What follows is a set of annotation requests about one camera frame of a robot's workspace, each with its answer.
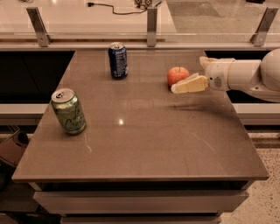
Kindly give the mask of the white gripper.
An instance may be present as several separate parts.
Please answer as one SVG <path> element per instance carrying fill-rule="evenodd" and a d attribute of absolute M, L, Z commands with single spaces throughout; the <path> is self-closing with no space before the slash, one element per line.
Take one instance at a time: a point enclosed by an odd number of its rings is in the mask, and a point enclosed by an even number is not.
<path fill-rule="evenodd" d="M 213 90 L 228 91 L 228 74 L 234 59 L 216 59 L 201 56 L 199 63 L 205 70 L 205 76 L 193 74 L 185 79 L 170 80 L 171 91 L 174 94 L 195 93 L 205 91 L 209 87 Z"/>

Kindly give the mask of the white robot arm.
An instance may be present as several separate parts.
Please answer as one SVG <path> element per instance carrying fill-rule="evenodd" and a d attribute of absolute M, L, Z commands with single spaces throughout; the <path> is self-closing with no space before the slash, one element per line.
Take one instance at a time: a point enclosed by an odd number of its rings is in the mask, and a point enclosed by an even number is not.
<path fill-rule="evenodd" d="M 263 59 L 208 58 L 199 63 L 204 74 L 194 73 L 171 86 L 174 94 L 212 90 L 237 90 L 267 102 L 280 102 L 280 50 L 268 52 Z"/>

